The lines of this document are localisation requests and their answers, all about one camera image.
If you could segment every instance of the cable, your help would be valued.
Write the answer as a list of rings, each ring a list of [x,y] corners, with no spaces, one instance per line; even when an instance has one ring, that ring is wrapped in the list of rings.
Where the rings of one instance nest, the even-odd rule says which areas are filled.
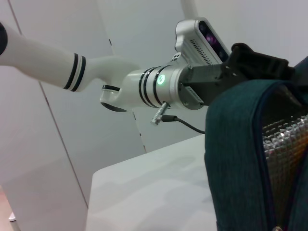
[[[163,115],[163,116],[162,116],[162,122],[174,122],[174,121],[178,121],[178,122],[180,122],[180,123],[186,125],[187,127],[189,127],[190,129],[192,129],[192,130],[194,130],[194,131],[196,131],[196,132],[199,132],[199,133],[201,133],[201,134],[205,134],[204,131],[195,128],[194,126],[190,125],[189,123],[185,122],[184,120],[179,119],[179,118],[178,118],[177,116],[175,116],[175,115],[173,115],[173,116],[172,116],[172,115]]]

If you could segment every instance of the white table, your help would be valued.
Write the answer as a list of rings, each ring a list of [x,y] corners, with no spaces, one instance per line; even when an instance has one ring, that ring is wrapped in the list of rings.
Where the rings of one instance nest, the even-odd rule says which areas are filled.
[[[93,175],[86,231],[216,231],[204,135]]]

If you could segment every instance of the teal bag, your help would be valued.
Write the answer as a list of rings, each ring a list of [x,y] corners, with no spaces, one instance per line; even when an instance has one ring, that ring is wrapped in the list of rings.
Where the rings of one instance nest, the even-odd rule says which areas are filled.
[[[247,81],[212,102],[205,165],[218,231],[308,231],[307,114],[285,81]]]

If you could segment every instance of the reflective foil lining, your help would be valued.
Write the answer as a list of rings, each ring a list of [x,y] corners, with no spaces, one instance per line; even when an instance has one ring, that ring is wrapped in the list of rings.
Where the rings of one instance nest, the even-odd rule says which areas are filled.
[[[276,218],[282,225],[298,164],[308,145],[308,108],[286,87],[275,92],[265,105],[262,136]]]

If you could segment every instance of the green indicator light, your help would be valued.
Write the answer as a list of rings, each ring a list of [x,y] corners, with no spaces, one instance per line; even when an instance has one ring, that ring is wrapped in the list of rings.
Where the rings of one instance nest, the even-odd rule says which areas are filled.
[[[165,75],[160,75],[160,76],[158,77],[158,79],[157,79],[157,83],[158,83],[159,85],[162,85],[162,84],[164,83],[164,81],[165,81],[165,78],[166,78]]]

